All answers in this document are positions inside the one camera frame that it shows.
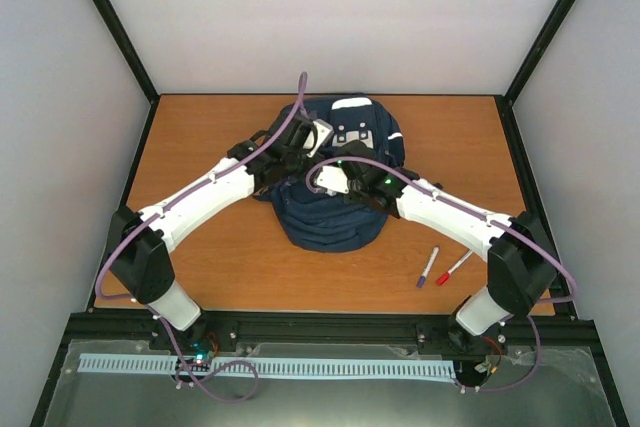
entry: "robotic arm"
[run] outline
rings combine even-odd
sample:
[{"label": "robotic arm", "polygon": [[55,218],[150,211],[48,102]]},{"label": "robotic arm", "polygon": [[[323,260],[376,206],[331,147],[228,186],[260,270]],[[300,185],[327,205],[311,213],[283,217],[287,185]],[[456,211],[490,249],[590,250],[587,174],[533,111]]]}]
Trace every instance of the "robotic arm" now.
[{"label": "robotic arm", "polygon": [[[307,181],[311,178],[316,186],[345,195],[347,202],[365,203],[433,228],[487,262],[487,286],[465,300],[450,320],[449,340],[460,351],[467,351],[473,337],[505,317],[528,314],[555,278],[553,266],[495,225],[510,226],[553,253],[532,215],[524,212],[514,219],[480,209],[411,171],[383,169],[373,160],[373,151],[359,141],[342,146],[335,159],[323,160],[318,149],[331,137],[331,126],[296,114],[275,135],[284,117],[281,114],[268,131],[234,146],[213,169],[171,197],[138,213],[123,206],[112,218],[108,253],[131,231],[148,223],[115,259],[113,274],[138,302],[181,331],[190,345],[203,342],[206,325],[199,306],[176,281],[169,254],[225,207],[290,176],[307,174]],[[265,143],[271,139],[268,148],[255,143],[260,136],[265,136]]]}]

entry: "blue marker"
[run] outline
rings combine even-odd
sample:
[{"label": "blue marker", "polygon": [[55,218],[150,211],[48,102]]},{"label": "blue marker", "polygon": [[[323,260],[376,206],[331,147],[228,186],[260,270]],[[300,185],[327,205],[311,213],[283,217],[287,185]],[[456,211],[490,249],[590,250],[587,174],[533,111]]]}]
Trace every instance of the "blue marker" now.
[{"label": "blue marker", "polygon": [[422,288],[425,280],[427,280],[427,275],[429,275],[429,271],[431,271],[431,267],[433,267],[433,263],[436,261],[438,252],[440,252],[440,247],[436,245],[433,248],[433,252],[431,252],[431,257],[429,257],[429,262],[427,262],[427,266],[424,268],[424,272],[422,272],[422,275],[420,276],[420,278],[418,279],[418,283],[416,284],[416,287],[418,287],[419,289]]}]

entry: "black metal frame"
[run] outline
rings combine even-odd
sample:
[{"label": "black metal frame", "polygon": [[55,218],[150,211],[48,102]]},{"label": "black metal frame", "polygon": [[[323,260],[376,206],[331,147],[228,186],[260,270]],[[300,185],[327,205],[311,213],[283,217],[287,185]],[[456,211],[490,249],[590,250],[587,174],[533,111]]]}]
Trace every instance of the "black metal frame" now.
[{"label": "black metal frame", "polygon": [[[136,150],[122,194],[121,204],[125,204],[146,144],[159,96],[149,76],[137,56],[124,27],[109,0],[93,0],[114,40],[122,51],[129,67],[150,102],[150,110]],[[549,230],[544,207],[540,199],[531,166],[520,137],[520,131],[512,106],[531,76],[544,51],[559,29],[575,0],[558,0],[531,50],[520,67],[506,94],[495,96],[498,115],[502,122],[505,139],[509,147],[520,189],[526,208],[540,217],[545,230]],[[567,295],[568,286],[559,279],[551,288],[553,296]],[[49,378],[44,386],[31,425],[44,424],[46,413],[55,390],[60,369],[66,356],[69,343],[81,339],[130,339],[152,340],[151,332],[156,322],[151,314],[135,309],[103,309],[93,307],[92,295],[87,311],[72,314],[54,359]],[[221,345],[233,349],[236,342],[307,342],[307,343],[375,343],[394,345],[415,345],[420,349],[418,332],[434,325],[442,325],[446,316],[442,315],[369,315],[369,314],[295,314],[260,312],[205,312],[209,320],[223,337]],[[558,305],[553,317],[536,317],[544,345],[588,347],[593,354],[600,379],[604,387],[614,420],[617,425],[627,426],[620,397],[616,390],[611,370],[602,349],[595,325],[591,321],[577,320],[573,303]],[[534,337],[529,323],[512,319],[502,328],[502,333],[512,345],[534,345]],[[446,358],[463,360],[463,357],[438,345],[431,345],[430,352],[439,353]]]}]

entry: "gray floor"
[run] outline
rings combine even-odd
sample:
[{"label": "gray floor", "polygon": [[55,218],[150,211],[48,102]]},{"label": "gray floor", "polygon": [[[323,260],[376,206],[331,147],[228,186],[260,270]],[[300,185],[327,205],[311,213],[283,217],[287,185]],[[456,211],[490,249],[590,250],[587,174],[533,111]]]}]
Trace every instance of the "gray floor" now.
[{"label": "gray floor", "polygon": [[[202,392],[176,390],[169,376],[74,372],[80,352],[130,353],[135,342],[88,343],[70,351],[47,424],[49,426],[607,426],[614,425],[595,367],[585,351],[545,350],[545,364],[525,385],[502,394],[460,394],[453,385],[424,381],[262,380],[258,393],[242,404],[217,403]],[[353,346],[268,346],[261,357],[331,358],[397,355],[387,348]],[[522,363],[528,359],[522,357]],[[502,362],[490,385],[523,376],[530,367]],[[210,387],[241,394],[248,379],[218,379]]]}]

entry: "white slotted strip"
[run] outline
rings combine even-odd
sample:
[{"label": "white slotted strip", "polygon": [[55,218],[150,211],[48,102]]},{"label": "white slotted strip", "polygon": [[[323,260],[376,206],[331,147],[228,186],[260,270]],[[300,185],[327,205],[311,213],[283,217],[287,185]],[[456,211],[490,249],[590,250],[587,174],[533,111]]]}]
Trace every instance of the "white slotted strip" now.
[{"label": "white slotted strip", "polygon": [[[237,357],[216,357],[203,376],[221,365],[239,360]],[[451,361],[434,360],[359,360],[359,359],[245,359],[266,379],[413,379],[451,382],[455,378]],[[176,356],[81,354],[78,372],[166,375],[174,374]],[[234,365],[220,372],[223,377],[252,377],[246,366]]]}]

